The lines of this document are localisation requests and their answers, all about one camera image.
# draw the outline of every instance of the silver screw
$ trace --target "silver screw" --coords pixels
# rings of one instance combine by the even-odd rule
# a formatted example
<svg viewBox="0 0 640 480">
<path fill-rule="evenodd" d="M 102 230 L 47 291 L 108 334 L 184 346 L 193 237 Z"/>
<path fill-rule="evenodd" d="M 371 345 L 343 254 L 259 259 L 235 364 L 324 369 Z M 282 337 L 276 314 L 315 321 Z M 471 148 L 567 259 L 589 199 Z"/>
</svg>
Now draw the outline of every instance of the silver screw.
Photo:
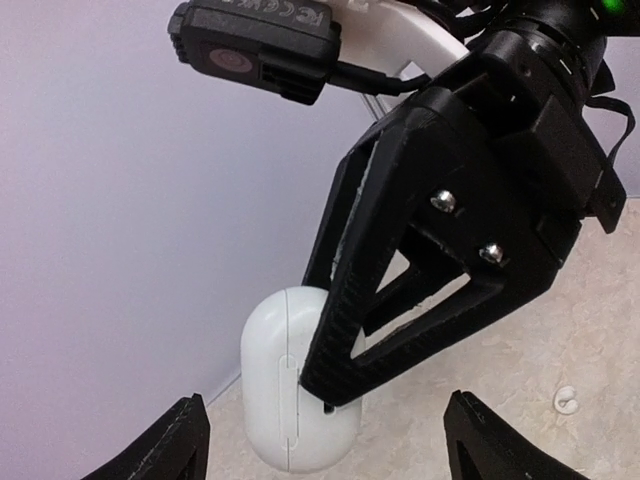
<svg viewBox="0 0 640 480">
<path fill-rule="evenodd" d="M 480 249 L 480 258 L 494 265 L 499 265 L 504 259 L 504 250 L 496 243 L 489 243 Z"/>
<path fill-rule="evenodd" d="M 444 213 L 453 213 L 456 209 L 456 197 L 448 190 L 440 190 L 431 197 L 431 205 Z"/>
</svg>

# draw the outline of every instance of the camera lens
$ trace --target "camera lens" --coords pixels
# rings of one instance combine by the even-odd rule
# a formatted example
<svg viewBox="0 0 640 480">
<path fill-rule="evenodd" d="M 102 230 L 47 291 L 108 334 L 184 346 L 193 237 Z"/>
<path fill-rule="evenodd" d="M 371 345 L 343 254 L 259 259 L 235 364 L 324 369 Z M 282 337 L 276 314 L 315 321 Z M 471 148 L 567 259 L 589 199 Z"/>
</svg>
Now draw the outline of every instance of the camera lens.
<svg viewBox="0 0 640 480">
<path fill-rule="evenodd" d="M 218 48 L 209 53 L 209 58 L 218 67 L 233 73 L 249 73 L 253 63 L 247 57 L 234 50 Z"/>
</svg>

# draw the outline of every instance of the black strap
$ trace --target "black strap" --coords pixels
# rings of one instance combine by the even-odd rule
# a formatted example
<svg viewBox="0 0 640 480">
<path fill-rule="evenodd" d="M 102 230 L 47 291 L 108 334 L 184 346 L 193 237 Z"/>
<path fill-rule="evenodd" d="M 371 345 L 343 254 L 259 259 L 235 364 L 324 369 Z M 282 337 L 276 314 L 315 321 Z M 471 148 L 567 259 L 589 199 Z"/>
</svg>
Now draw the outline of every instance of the black strap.
<svg viewBox="0 0 640 480">
<path fill-rule="evenodd" d="M 620 147 L 622 147 L 622 144 L 627 140 L 627 138 L 629 138 L 629 135 L 631 135 L 633 130 L 636 128 L 636 117 L 633 115 L 633 110 L 628 103 L 617 98 L 605 97 L 603 95 L 591 97 L 587 100 L 586 105 L 590 108 L 608 110 L 627 117 L 627 129 L 625 130 L 624 135 L 622 135 L 622 138 L 611 149 L 611 153 L 609 153 L 609 162 L 613 165 L 616 161 L 616 156 L 620 151 Z"/>
<path fill-rule="evenodd" d="M 438 0 L 400 0 L 409 5 L 414 5 L 420 12 L 440 26 L 444 27 L 459 42 L 464 43 L 464 36 L 458 30 L 458 18 L 456 13 L 447 5 Z"/>
<path fill-rule="evenodd" d="M 504 0 L 495 1 L 489 8 L 480 12 L 468 15 L 466 17 L 457 17 L 457 27 L 464 38 L 473 37 L 487 28 L 489 23 L 504 8 L 506 2 Z"/>
</svg>

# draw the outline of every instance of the marble floor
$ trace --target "marble floor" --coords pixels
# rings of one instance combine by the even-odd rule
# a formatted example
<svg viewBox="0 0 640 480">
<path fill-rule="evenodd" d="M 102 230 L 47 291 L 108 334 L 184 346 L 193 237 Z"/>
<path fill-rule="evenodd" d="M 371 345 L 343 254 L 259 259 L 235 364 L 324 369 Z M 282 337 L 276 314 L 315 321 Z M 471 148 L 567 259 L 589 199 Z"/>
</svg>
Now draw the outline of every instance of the marble floor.
<svg viewBox="0 0 640 480">
<path fill-rule="evenodd" d="M 369 394 L 351 453 L 304 478 L 450 478 L 442 415 L 458 389 L 475 393 L 538 447 L 593 480 L 640 478 L 639 361 L 640 200 L 634 200 L 613 235 L 586 222 L 544 297 Z M 553 406 L 567 386 L 578 402 L 569 416 Z M 210 480 L 298 478 L 271 470 L 251 451 L 239 384 L 209 414 Z"/>
</svg>

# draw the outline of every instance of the white wall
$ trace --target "white wall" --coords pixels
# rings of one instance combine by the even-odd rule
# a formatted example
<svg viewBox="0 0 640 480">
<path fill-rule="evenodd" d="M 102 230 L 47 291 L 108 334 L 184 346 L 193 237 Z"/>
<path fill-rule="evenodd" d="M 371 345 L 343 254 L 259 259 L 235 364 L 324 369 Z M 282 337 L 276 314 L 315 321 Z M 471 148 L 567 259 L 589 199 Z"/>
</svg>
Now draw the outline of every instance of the white wall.
<svg viewBox="0 0 640 480">
<path fill-rule="evenodd" d="M 370 123 L 179 64 L 177 3 L 0 7 L 0 478 L 79 478 L 234 378 Z"/>
</svg>

